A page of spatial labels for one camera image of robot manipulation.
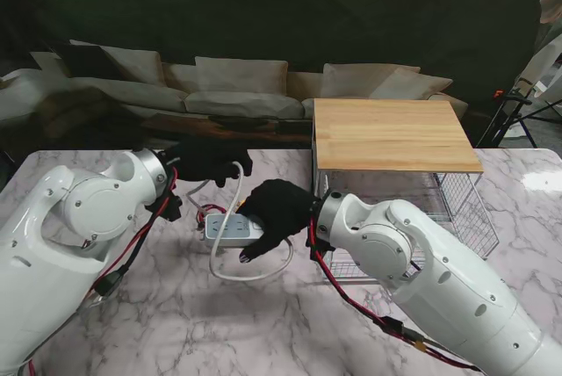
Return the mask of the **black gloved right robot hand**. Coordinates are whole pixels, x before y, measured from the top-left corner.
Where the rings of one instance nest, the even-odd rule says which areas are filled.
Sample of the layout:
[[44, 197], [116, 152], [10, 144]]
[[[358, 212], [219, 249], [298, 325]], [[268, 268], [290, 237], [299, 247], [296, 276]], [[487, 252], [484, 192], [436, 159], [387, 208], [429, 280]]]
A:
[[282, 179], [269, 179], [257, 186], [236, 212], [259, 221], [263, 234], [242, 249], [240, 262], [248, 263], [299, 233], [319, 202], [311, 192]]

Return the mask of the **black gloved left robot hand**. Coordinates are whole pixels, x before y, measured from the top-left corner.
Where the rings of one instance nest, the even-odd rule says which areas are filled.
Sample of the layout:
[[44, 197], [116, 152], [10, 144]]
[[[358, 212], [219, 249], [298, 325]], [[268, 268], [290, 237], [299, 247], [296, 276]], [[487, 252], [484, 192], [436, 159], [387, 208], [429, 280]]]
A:
[[229, 178], [249, 177], [253, 161], [248, 151], [235, 142], [188, 137], [175, 146], [157, 153], [159, 160], [176, 168], [178, 178], [187, 182], [212, 180], [222, 188]]

